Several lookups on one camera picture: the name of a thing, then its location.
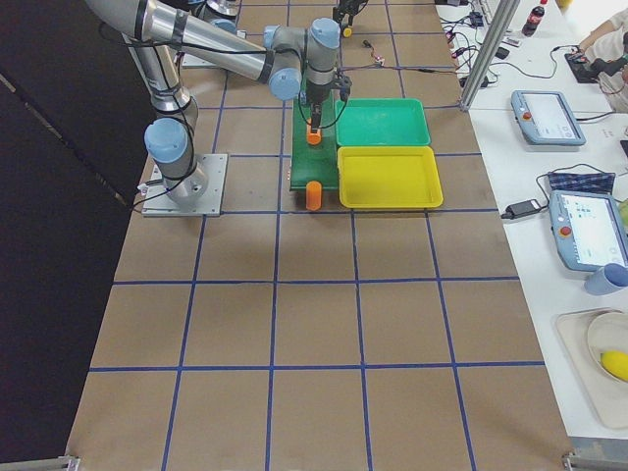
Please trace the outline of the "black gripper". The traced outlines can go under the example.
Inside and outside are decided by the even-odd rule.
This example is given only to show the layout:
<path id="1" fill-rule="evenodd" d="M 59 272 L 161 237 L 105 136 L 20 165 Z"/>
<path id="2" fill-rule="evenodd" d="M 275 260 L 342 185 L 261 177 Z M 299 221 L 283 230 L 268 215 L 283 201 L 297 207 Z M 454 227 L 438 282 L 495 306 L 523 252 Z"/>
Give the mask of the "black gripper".
<path id="1" fill-rule="evenodd" d="M 345 17 L 348 17 L 352 20 L 367 5 L 368 0 L 340 0 L 333 8 L 333 19 L 343 20 Z"/>
<path id="2" fill-rule="evenodd" d="M 312 133 L 317 133 L 321 126 L 322 105 L 330 95 L 330 85 L 308 80 L 305 86 L 305 93 L 306 103 L 310 108 L 310 129 Z"/>

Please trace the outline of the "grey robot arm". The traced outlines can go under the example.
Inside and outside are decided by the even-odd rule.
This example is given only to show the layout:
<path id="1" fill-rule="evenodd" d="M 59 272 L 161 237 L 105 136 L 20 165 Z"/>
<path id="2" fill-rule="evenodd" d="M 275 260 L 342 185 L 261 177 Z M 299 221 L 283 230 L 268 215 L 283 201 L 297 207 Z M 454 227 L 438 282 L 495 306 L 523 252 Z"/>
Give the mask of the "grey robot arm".
<path id="1" fill-rule="evenodd" d="M 213 26 L 236 32 L 237 8 L 235 1 L 184 1 L 190 12 Z M 342 27 L 352 26 L 353 19 L 368 4 L 367 1 L 338 1 L 332 19 Z"/>
<path id="2" fill-rule="evenodd" d="M 144 133 L 154 177 L 140 186 L 133 207 L 144 215 L 212 214 L 221 204 L 226 158 L 194 148 L 199 96 L 208 79 L 245 79 L 299 108 L 308 143 L 326 128 L 332 97 L 346 100 L 350 79 L 339 67 L 340 25 L 330 18 L 310 26 L 266 26 L 263 41 L 236 25 L 231 1 L 90 1 L 101 28 L 127 48 L 150 96 L 156 120 Z"/>

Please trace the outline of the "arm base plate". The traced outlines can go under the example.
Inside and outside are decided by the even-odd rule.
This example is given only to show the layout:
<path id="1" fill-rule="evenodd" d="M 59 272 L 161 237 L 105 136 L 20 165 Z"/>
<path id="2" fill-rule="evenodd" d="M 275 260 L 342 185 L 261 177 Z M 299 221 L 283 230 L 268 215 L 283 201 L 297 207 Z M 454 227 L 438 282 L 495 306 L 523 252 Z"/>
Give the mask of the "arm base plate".
<path id="1" fill-rule="evenodd" d="M 140 213 L 144 217 L 218 217 L 221 214 L 228 168 L 227 154 L 196 154 L 194 172 L 166 192 L 160 169 L 152 165 L 150 181 L 143 183 Z"/>

